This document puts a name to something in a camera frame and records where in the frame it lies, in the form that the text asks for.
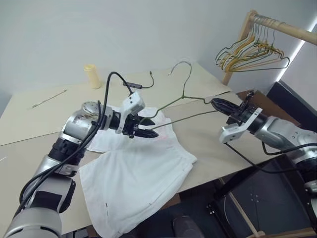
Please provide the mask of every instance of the table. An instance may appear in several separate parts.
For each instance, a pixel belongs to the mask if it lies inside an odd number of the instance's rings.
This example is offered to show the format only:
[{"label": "table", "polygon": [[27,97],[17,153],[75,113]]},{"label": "table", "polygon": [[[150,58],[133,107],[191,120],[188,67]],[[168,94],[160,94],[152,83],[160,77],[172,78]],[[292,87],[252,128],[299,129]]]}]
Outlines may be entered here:
[{"label": "table", "polygon": [[[213,81],[211,88],[217,88],[218,90],[218,85],[218,81]],[[222,88],[222,90],[227,91],[228,88],[225,87]],[[227,93],[220,97],[228,99],[236,104],[241,102],[234,93]],[[16,98],[21,97],[13,96],[14,101],[13,103],[10,102],[8,107],[9,113],[4,112],[5,115],[11,115],[15,110],[11,107],[16,105]],[[180,102],[173,107],[166,108],[163,112],[167,117],[176,120],[185,116],[211,110],[213,110],[211,105],[205,105],[201,101],[185,101]],[[173,129],[180,144],[198,159],[180,191],[184,191],[249,166],[248,163],[218,141],[219,130],[225,125],[226,119],[227,117],[225,115],[217,112],[180,121],[173,125]],[[28,132],[28,130],[24,131],[24,137],[26,137],[26,135],[30,136]],[[57,136],[58,133],[52,133],[0,146],[0,159],[7,156],[7,158],[0,162],[0,188],[3,191],[1,197],[0,234],[4,234],[10,223],[11,217],[18,206],[18,195],[21,188],[24,183],[32,177],[38,164],[42,160],[42,157],[50,151]],[[260,142],[248,133],[245,133],[239,140],[234,141],[233,145],[255,163],[269,159],[268,156],[262,153]],[[81,162],[81,166],[98,156],[98,153],[86,152],[86,155]],[[77,187],[71,206],[61,214],[63,234],[91,224],[80,185],[79,175],[76,175],[74,180],[77,183]]]}]

